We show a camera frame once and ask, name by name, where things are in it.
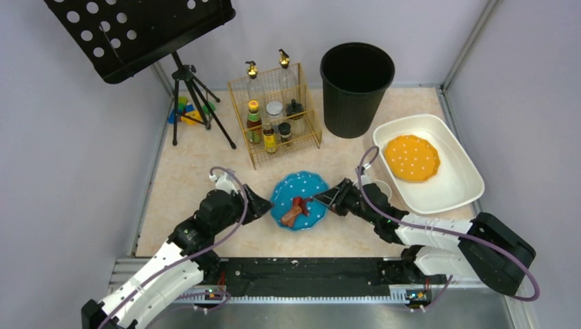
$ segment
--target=tripod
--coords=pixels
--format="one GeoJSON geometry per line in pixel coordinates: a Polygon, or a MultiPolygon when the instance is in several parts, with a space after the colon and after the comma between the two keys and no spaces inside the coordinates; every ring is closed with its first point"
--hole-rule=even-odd
{"type": "Polygon", "coordinates": [[[196,122],[204,125],[206,127],[206,130],[210,129],[211,120],[213,118],[216,121],[216,123],[218,124],[218,126],[220,127],[220,130],[222,130],[222,133],[224,134],[224,136],[226,137],[228,142],[230,142],[230,147],[232,149],[236,149],[236,144],[234,144],[234,142],[230,138],[230,135],[228,135],[228,133],[226,132],[226,130],[222,126],[222,123],[220,122],[220,120],[218,120],[218,117],[216,117],[216,114],[214,113],[214,111],[210,107],[208,100],[201,94],[201,91],[198,88],[198,86],[196,85],[196,83],[198,83],[200,85],[200,87],[202,87],[210,96],[212,96],[212,98],[214,98],[214,100],[217,103],[220,103],[220,99],[218,97],[216,97],[216,95],[214,95],[214,93],[212,93],[212,91],[210,91],[210,89],[208,89],[208,87],[205,84],[203,84],[194,75],[194,73],[196,72],[196,69],[193,65],[183,65],[182,60],[180,60],[180,57],[177,55],[177,52],[175,52],[175,51],[173,53],[171,53],[171,57],[173,58],[175,65],[177,65],[177,71],[171,74],[171,77],[173,78],[173,81],[175,82],[174,96],[173,96],[173,98],[174,98],[174,105],[173,105],[173,107],[174,107],[174,109],[173,109],[173,146],[177,145],[177,116],[180,115],[181,117],[185,117],[189,120],[193,120],[193,121],[196,121],[196,122]],[[180,92],[180,81],[183,81],[186,84],[186,88],[188,89],[188,92],[190,93],[190,96],[192,97],[192,100],[194,101],[194,105],[196,107],[196,110],[199,113],[199,116],[201,117],[201,121],[196,120],[194,118],[190,118],[190,117],[186,116],[185,113],[178,113],[179,110],[178,110],[177,96],[178,96],[178,93],[180,92]],[[197,96],[199,96],[202,103],[208,109],[208,113],[210,113],[210,116],[211,116],[209,119],[207,119],[206,115],[203,113],[202,107],[200,105],[200,102],[199,102],[196,94],[197,94],[197,96]]]}

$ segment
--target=blue polka dot plate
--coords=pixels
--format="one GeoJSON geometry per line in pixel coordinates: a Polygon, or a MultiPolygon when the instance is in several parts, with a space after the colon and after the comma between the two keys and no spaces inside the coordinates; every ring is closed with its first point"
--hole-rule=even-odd
{"type": "Polygon", "coordinates": [[[309,215],[305,216],[300,214],[295,220],[293,227],[290,228],[283,225],[280,219],[293,207],[294,197],[302,197],[305,199],[328,189],[329,186],[327,183],[316,173],[299,171],[298,173],[292,173],[286,176],[276,184],[271,196],[271,202],[274,204],[271,215],[276,221],[276,224],[281,228],[292,231],[313,228],[327,213],[327,208],[314,199],[312,202],[307,203],[309,215]]]}

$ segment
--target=black lid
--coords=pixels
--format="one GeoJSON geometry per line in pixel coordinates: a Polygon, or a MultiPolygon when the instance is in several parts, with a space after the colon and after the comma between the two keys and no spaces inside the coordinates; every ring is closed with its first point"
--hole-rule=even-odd
{"type": "Polygon", "coordinates": [[[280,131],[281,135],[289,135],[291,132],[291,125],[288,122],[283,122],[278,125],[278,131],[280,131]]]}
{"type": "Polygon", "coordinates": [[[292,101],[290,101],[290,104],[288,104],[286,107],[286,116],[289,117],[291,115],[299,114],[300,112],[303,112],[303,111],[304,111],[304,109],[303,109],[302,104],[297,103],[297,101],[295,99],[293,99],[292,101]]]}

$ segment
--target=trash can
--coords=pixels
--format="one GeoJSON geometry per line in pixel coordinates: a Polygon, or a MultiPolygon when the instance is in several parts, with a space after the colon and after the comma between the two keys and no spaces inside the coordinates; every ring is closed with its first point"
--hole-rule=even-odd
{"type": "Polygon", "coordinates": [[[321,60],[327,129],[341,138],[363,135],[394,74],[391,57],[376,46],[349,42],[327,51],[321,60]]]}

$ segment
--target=gray floor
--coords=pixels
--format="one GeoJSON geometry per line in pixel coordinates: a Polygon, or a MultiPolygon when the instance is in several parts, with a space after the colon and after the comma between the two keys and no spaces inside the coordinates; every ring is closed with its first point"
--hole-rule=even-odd
{"type": "Polygon", "coordinates": [[[173,307],[149,329],[514,328],[504,298],[488,289],[449,290],[425,314],[394,311],[379,304],[230,304],[208,315],[193,310],[171,312],[173,307]]]}

